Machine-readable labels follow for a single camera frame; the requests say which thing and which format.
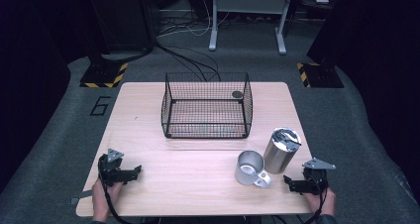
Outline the dark cabinet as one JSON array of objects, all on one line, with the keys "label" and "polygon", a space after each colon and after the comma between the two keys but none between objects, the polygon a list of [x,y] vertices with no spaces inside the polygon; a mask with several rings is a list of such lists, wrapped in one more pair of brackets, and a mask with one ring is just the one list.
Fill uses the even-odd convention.
[{"label": "dark cabinet", "polygon": [[156,40],[150,0],[91,0],[109,53],[149,53]]}]

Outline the grey metal strip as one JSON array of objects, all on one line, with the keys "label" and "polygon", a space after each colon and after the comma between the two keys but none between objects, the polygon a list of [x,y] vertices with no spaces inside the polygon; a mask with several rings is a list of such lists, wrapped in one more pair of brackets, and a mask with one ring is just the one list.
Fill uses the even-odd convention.
[{"label": "grey metal strip", "polygon": [[85,198],[85,197],[89,197],[91,195],[92,195],[92,190],[91,189],[81,191],[79,194],[77,194],[76,196],[71,197],[69,199],[69,204],[70,205],[76,205],[80,199]]}]

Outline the person's left hand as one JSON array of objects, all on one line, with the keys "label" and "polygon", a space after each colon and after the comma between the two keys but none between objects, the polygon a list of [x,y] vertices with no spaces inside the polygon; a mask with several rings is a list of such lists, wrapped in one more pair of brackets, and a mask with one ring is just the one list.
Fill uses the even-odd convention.
[{"label": "person's left hand", "polygon": [[[107,192],[113,204],[117,202],[122,186],[122,182],[117,182],[113,186],[107,187]],[[110,208],[107,203],[104,187],[100,179],[97,179],[92,185],[92,204],[93,216],[91,223],[106,224],[107,219],[110,216]]]}]

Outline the silver metal mug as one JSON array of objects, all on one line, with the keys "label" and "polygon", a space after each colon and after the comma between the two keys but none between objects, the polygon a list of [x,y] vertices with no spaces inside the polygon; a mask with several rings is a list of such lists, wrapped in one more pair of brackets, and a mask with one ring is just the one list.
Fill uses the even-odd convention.
[{"label": "silver metal mug", "polygon": [[235,178],[242,185],[268,187],[271,178],[264,169],[263,157],[255,151],[243,151],[239,154]]}]

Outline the black stand base hazard stripes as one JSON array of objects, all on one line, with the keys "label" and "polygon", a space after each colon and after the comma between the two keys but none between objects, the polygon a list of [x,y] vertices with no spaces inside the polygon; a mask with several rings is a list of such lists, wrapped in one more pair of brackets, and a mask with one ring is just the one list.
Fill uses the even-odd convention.
[{"label": "black stand base hazard stripes", "polygon": [[126,63],[106,65],[104,68],[90,65],[81,77],[79,86],[89,88],[117,87],[127,67]]},{"label": "black stand base hazard stripes", "polygon": [[297,64],[300,78],[307,88],[343,88],[337,71],[334,68],[324,68],[317,63]]}]

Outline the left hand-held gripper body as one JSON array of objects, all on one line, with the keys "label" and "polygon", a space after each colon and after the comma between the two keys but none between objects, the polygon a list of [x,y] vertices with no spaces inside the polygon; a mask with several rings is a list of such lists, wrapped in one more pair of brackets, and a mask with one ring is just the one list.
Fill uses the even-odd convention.
[{"label": "left hand-held gripper body", "polygon": [[123,153],[109,149],[98,160],[98,176],[107,186],[113,186],[116,182],[122,182],[121,177],[124,172],[130,170],[121,170],[120,165],[123,160]]}]

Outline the steel tumbler with lid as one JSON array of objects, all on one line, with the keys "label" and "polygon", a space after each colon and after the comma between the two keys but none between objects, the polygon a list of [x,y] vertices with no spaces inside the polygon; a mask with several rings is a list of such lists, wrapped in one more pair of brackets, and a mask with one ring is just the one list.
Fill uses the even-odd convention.
[{"label": "steel tumbler with lid", "polygon": [[265,170],[273,174],[284,172],[300,147],[301,139],[294,130],[275,128],[263,154]]}]

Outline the person's right hand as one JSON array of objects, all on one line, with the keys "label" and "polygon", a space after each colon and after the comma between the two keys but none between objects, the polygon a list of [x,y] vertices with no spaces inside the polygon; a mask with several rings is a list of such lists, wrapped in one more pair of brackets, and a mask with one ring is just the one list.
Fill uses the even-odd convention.
[{"label": "person's right hand", "polygon": [[315,213],[321,209],[321,215],[334,216],[336,214],[337,196],[331,188],[327,188],[322,194],[314,195],[312,193],[304,193],[309,209]]}]

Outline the white metal stand frame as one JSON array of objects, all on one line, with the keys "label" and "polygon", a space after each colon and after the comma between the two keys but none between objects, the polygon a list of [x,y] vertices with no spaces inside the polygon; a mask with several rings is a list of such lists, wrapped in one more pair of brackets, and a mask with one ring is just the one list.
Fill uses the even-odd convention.
[{"label": "white metal stand frame", "polygon": [[217,49],[218,14],[224,12],[279,15],[279,24],[274,29],[277,49],[282,56],[286,54],[283,29],[291,0],[212,0],[212,2],[212,27],[208,46],[210,52]]}]

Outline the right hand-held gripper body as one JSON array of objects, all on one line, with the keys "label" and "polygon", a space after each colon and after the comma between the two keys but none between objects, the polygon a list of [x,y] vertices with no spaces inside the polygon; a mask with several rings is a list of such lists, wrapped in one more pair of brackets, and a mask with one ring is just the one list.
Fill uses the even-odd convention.
[{"label": "right hand-held gripper body", "polygon": [[313,158],[302,166],[304,167],[303,176],[306,184],[304,193],[318,195],[329,187],[327,171],[336,169],[335,165]]}]

